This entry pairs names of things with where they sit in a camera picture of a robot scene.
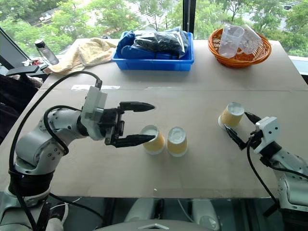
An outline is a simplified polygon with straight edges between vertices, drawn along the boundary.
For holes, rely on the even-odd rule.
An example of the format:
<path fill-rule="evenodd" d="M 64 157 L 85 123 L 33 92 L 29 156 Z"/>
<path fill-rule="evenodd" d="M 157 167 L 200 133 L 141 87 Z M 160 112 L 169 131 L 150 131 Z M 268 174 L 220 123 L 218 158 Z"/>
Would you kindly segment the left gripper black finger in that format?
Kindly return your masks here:
<path fill-rule="evenodd" d="M 123 111 L 146 112 L 155 109 L 154 105 L 143 102 L 120 102 L 119 107 Z"/>
<path fill-rule="evenodd" d="M 138 146 L 140 144 L 149 142 L 154 138 L 156 138 L 155 135 L 128 135 L 125 138 L 116 138 L 113 141 L 113 146 L 116 148 Z"/>

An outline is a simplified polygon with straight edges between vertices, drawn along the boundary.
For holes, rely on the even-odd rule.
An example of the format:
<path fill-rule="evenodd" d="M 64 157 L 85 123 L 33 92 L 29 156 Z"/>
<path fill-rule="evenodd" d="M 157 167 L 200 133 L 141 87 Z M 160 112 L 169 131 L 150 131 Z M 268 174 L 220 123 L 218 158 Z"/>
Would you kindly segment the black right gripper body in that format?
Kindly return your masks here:
<path fill-rule="evenodd" d="M 261 130 L 255 130 L 250 133 L 247 141 L 247 146 L 251 148 L 257 148 L 261 144 L 263 138 L 263 132 Z"/>

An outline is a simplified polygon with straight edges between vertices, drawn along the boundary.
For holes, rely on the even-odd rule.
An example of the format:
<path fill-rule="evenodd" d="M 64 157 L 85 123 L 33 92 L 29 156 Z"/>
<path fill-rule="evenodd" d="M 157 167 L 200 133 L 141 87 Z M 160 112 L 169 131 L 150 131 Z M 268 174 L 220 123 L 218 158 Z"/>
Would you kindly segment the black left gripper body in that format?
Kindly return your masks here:
<path fill-rule="evenodd" d="M 105 145 L 123 146 L 124 121 L 121 119 L 124 110 L 120 106 L 116 108 L 104 109 L 98 126 L 101 135 L 104 137 Z"/>

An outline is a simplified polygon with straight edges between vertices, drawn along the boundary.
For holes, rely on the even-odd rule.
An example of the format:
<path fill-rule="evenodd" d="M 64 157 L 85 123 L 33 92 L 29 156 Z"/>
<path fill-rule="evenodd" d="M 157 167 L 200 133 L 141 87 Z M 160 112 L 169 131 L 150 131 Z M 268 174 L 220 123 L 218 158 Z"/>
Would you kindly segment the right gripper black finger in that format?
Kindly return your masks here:
<path fill-rule="evenodd" d="M 250 113 L 250 112 L 245 112 L 244 113 L 246 115 L 246 117 L 255 125 L 257 122 L 259 122 L 262 118 L 260 118 L 259 116 Z"/>
<path fill-rule="evenodd" d="M 233 128 L 227 126 L 226 124 L 224 124 L 224 128 L 227 132 L 227 134 L 229 135 L 229 137 L 238 145 L 238 147 L 240 148 L 240 150 L 243 150 L 247 147 L 247 143 L 244 142 L 237 134 L 237 132 L 235 130 L 233 130 Z"/>

